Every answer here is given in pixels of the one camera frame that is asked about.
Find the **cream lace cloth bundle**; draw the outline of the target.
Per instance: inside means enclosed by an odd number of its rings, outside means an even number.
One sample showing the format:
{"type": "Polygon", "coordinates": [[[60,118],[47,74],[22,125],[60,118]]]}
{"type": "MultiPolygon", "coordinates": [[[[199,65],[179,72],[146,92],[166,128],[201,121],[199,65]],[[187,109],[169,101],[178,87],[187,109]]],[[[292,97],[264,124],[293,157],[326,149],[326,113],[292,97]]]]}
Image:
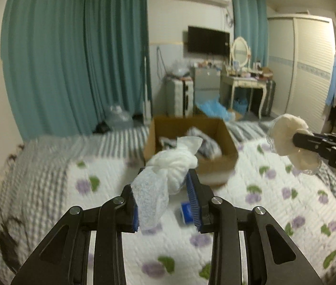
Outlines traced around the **cream lace cloth bundle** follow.
{"type": "Polygon", "coordinates": [[[321,159],[315,152],[294,145],[292,139],[296,133],[313,135],[303,119],[282,114],[272,121],[267,141],[272,152],[287,156],[296,169],[306,174],[315,174],[321,167],[321,159]]]}

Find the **blue small tissue pack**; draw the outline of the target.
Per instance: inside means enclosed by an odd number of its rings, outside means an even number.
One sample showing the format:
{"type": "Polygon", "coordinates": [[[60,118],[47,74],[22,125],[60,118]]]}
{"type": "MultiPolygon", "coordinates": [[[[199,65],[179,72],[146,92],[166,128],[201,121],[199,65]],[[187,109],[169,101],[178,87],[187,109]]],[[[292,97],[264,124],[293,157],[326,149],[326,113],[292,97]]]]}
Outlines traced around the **blue small tissue pack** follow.
{"type": "Polygon", "coordinates": [[[192,224],[194,222],[189,202],[181,203],[180,212],[184,224],[192,224]]]}

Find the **white knotted cloth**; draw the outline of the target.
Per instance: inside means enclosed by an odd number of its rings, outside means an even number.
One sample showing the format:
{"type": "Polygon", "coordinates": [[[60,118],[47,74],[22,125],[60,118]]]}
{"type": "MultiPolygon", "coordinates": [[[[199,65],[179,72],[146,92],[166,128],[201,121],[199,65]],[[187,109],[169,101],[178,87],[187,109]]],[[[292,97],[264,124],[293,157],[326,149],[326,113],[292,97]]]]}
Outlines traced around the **white knotted cloth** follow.
{"type": "Polygon", "coordinates": [[[141,230],[158,225],[169,196],[180,192],[188,171],[198,166],[196,153],[202,141],[196,136],[179,137],[175,149],[155,154],[131,183],[141,230]]]}

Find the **white socks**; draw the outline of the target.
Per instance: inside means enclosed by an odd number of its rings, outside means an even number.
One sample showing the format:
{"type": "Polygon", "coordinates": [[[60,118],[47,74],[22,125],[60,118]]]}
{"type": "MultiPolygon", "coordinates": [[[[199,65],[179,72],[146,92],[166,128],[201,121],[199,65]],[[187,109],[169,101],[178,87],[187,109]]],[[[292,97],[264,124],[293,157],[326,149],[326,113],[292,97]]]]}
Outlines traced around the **white socks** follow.
{"type": "Polygon", "coordinates": [[[159,143],[160,143],[161,149],[163,151],[164,150],[175,149],[177,147],[177,140],[176,139],[159,137],[159,143]]]}

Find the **white floral quilt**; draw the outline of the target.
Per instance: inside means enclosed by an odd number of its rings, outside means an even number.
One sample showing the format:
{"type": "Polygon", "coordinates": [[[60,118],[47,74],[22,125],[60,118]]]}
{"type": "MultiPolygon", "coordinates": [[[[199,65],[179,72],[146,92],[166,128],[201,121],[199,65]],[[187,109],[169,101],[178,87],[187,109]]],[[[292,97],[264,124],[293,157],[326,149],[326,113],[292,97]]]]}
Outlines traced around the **white floral quilt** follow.
{"type": "Polygon", "coordinates": [[[336,196],[262,140],[244,143],[229,181],[194,170],[149,229],[147,196],[167,199],[150,169],[84,158],[67,169],[71,280],[89,284],[325,284],[336,274],[336,196]]]}

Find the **grey checked bed sheet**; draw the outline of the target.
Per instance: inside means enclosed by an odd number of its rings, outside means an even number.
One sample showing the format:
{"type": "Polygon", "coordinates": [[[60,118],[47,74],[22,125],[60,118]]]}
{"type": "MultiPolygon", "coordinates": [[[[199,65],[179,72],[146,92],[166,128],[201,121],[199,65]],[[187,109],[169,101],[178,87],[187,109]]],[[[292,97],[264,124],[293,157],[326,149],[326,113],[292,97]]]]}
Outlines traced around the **grey checked bed sheet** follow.
{"type": "MultiPolygon", "coordinates": [[[[267,122],[227,124],[239,158],[216,194],[236,207],[261,205],[297,244],[324,283],[336,274],[336,176],[322,165],[315,175],[274,154],[267,122]]],[[[0,280],[19,266],[68,207],[88,209],[118,195],[141,167],[146,127],[103,136],[43,136],[8,161],[0,189],[0,280]]],[[[170,199],[157,227],[123,237],[129,284],[206,284],[212,236],[180,222],[187,196],[170,199]]]]}

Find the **blue storage basket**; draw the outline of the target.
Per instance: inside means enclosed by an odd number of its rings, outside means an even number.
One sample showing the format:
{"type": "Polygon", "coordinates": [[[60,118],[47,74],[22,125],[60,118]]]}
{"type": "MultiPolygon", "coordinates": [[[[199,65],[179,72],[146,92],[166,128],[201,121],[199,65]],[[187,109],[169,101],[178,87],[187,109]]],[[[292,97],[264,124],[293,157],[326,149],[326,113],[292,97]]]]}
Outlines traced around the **blue storage basket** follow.
{"type": "Polygon", "coordinates": [[[249,105],[249,102],[245,98],[235,99],[233,101],[232,109],[238,112],[239,114],[241,114],[242,116],[244,116],[246,112],[248,111],[248,105],[249,105]]]}

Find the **white louvered wardrobe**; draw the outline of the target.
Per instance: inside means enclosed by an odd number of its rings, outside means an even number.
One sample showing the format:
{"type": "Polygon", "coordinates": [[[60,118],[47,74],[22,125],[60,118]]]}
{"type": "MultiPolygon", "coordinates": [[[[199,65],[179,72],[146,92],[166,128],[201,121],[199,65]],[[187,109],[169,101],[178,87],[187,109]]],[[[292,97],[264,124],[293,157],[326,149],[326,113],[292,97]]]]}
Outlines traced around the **white louvered wardrobe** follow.
{"type": "Polygon", "coordinates": [[[311,131],[321,132],[335,52],[332,19],[303,14],[269,17],[268,67],[276,83],[272,114],[299,116],[311,131]]]}

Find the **open cardboard box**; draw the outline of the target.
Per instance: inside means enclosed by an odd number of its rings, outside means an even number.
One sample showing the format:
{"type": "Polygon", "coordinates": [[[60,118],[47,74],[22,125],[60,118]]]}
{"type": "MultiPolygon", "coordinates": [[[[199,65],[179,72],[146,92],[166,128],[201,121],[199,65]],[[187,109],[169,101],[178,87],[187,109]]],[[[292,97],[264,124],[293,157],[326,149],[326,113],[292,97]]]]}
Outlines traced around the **open cardboard box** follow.
{"type": "Polygon", "coordinates": [[[227,183],[238,160],[236,145],[225,122],[206,116],[158,116],[152,120],[144,160],[149,161],[161,151],[175,149],[197,158],[200,182],[209,186],[227,183]]]}

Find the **blue plastic bags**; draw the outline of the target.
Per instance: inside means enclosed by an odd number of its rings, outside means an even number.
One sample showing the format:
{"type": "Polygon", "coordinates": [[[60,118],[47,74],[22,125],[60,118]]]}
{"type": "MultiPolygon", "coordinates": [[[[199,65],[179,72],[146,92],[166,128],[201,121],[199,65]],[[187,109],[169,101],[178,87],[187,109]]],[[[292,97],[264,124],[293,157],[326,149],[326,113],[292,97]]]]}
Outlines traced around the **blue plastic bags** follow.
{"type": "Polygon", "coordinates": [[[196,104],[197,108],[206,116],[211,118],[219,118],[224,121],[231,121],[232,115],[227,109],[219,103],[217,99],[207,100],[196,104]]]}

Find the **clear water jug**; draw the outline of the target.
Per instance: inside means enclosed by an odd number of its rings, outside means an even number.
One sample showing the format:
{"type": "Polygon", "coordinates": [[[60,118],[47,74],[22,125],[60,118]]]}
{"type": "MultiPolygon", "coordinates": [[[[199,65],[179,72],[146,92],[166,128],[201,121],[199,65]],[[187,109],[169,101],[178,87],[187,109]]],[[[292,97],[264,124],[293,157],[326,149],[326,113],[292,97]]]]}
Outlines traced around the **clear water jug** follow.
{"type": "Polygon", "coordinates": [[[106,108],[105,123],[112,131],[129,129],[134,126],[132,115],[119,104],[106,108]]]}

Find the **grey mini fridge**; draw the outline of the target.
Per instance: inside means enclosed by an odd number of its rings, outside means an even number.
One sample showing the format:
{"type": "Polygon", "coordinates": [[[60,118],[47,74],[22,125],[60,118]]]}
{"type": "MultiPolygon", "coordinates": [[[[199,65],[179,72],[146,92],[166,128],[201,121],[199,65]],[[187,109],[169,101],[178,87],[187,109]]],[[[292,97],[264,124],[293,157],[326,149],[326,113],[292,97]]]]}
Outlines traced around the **grey mini fridge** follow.
{"type": "Polygon", "coordinates": [[[221,78],[220,71],[214,68],[192,68],[194,82],[194,104],[218,100],[221,78]]]}

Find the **teal window curtain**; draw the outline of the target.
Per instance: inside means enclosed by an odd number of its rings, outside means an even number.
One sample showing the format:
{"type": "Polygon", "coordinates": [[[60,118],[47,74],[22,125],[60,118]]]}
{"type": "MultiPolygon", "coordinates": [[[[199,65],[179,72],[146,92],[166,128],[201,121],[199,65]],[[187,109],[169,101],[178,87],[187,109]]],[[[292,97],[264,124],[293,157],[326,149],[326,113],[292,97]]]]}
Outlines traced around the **teal window curtain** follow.
{"type": "Polygon", "coordinates": [[[268,19],[266,0],[232,0],[234,38],[243,37],[251,50],[251,61],[268,65],[268,19]]]}

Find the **white suitcase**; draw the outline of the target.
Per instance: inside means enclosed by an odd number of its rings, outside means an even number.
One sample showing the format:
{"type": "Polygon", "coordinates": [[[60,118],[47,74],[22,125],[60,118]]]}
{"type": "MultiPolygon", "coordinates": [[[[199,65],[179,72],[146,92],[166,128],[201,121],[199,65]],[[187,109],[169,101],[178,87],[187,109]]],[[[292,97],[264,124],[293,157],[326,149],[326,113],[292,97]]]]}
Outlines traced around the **white suitcase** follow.
{"type": "Polygon", "coordinates": [[[191,79],[168,78],[166,82],[167,115],[187,118],[194,110],[194,83],[191,79]]]}

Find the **large teal curtain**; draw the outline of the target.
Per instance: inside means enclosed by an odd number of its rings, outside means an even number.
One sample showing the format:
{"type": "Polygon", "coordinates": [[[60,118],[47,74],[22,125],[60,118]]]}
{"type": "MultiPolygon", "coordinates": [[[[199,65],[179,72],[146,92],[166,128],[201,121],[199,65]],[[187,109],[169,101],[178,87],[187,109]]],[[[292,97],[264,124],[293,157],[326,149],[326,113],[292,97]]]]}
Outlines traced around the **large teal curtain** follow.
{"type": "Polygon", "coordinates": [[[142,114],[147,0],[7,0],[1,59],[24,140],[89,134],[112,105],[142,114]]]}

